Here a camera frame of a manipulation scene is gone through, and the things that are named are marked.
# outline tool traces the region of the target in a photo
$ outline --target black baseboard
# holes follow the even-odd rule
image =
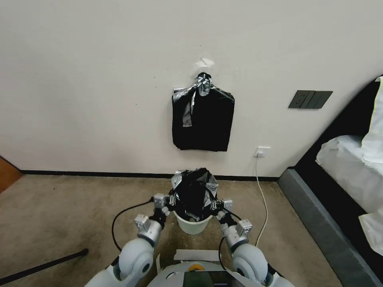
[[[74,175],[74,176],[100,176],[100,177],[147,177],[147,178],[171,178],[170,173],[108,173],[108,172],[90,172],[90,171],[37,171],[21,170],[23,174],[29,175]],[[250,176],[232,176],[215,175],[217,180],[230,181],[257,181],[256,177]],[[258,177],[259,181],[277,181],[279,177]]]

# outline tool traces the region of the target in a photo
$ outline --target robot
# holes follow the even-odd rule
[[[120,255],[104,270],[97,273],[85,287],[134,287],[153,265],[154,248],[165,227],[166,217],[174,210],[176,200],[171,195],[153,197],[154,214],[139,214],[134,222],[137,237],[122,248]],[[294,287],[275,272],[262,251],[249,244],[247,234],[252,229],[248,220],[236,222],[231,215],[233,201],[216,200],[211,204],[211,214],[221,224],[221,231],[233,259],[233,270],[221,265],[188,261],[163,269],[148,287],[167,286],[236,286],[236,287]]]

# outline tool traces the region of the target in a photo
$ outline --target white trash can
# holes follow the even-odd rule
[[[180,228],[185,233],[192,234],[192,235],[201,233],[206,228],[207,224],[209,223],[210,218],[213,217],[212,215],[210,215],[205,220],[202,220],[199,222],[190,222],[190,221],[187,221],[187,220],[179,217],[175,211],[173,211],[173,213],[175,214],[175,216],[177,218],[178,225],[180,226]]]

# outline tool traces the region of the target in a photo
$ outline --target black garbage bag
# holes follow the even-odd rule
[[[177,171],[172,177],[169,195],[176,198],[176,213],[188,221],[202,221],[211,214],[211,202],[217,199],[218,183],[206,168]]]
[[[234,98],[200,73],[189,88],[175,88],[173,143],[179,149],[227,151],[234,114]]]

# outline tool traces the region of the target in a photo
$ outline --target light switch panel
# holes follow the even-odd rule
[[[331,96],[332,91],[298,90],[289,108],[320,109]]]

